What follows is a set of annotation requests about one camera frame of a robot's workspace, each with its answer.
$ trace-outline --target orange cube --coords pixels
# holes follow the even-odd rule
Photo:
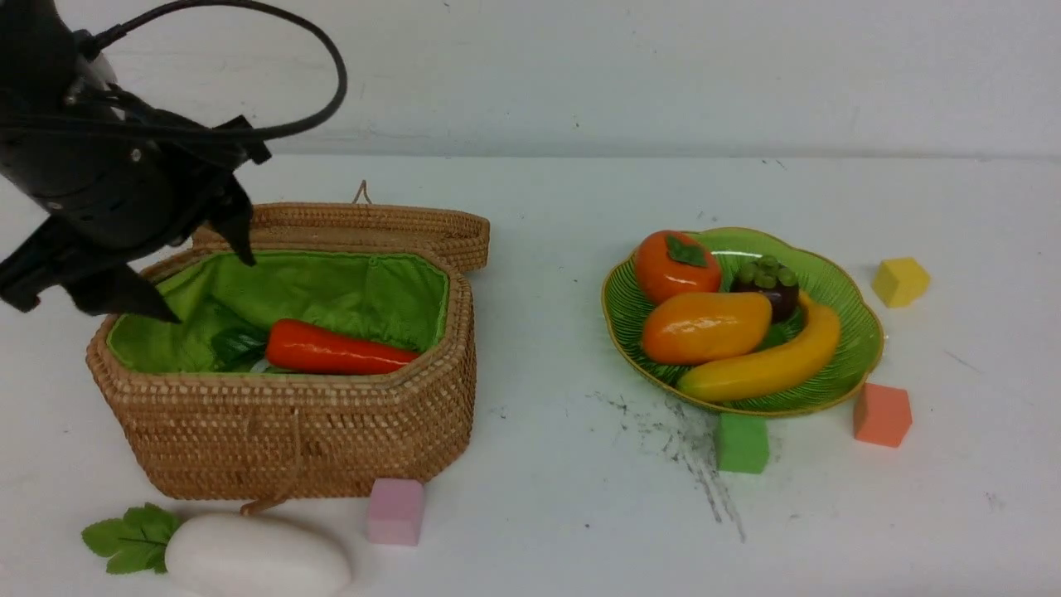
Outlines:
[[[866,384],[855,403],[855,439],[888,447],[899,447],[914,424],[906,390]]]

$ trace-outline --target green cube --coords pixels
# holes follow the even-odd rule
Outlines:
[[[715,462],[719,471],[758,475],[770,460],[766,420],[724,412],[715,427]]]

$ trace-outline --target wicker basket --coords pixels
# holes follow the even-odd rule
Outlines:
[[[489,222],[448,210],[383,205],[266,204],[256,249],[412,252],[450,278],[441,341],[380,376],[143,374],[107,346],[107,318],[88,368],[151,482],[178,499],[365,496],[379,477],[428,481],[468,445],[475,397],[471,286],[487,261]],[[215,232],[144,275],[158,281],[214,252]]]

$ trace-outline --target yellow cube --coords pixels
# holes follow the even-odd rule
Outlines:
[[[914,257],[885,259],[873,278],[873,292],[889,310],[905,308],[928,289],[930,279]]]

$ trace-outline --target toy fruit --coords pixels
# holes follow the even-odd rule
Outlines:
[[[682,292],[715,292],[723,282],[723,269],[711,251],[675,230],[661,230],[641,241],[633,256],[633,275],[654,305]]]
[[[754,292],[719,294],[741,295],[762,296]],[[799,304],[806,323],[796,338],[780,347],[692,369],[678,380],[678,391],[707,403],[727,403],[783,392],[817,375],[836,352],[840,319],[805,292],[799,293]]]
[[[796,271],[781,264],[771,254],[763,254],[741,265],[730,292],[760,292],[773,306],[773,323],[781,323],[796,314],[799,306],[799,280]]]
[[[683,292],[648,315],[641,347],[658,364],[696,366],[754,351],[769,328],[762,294]]]

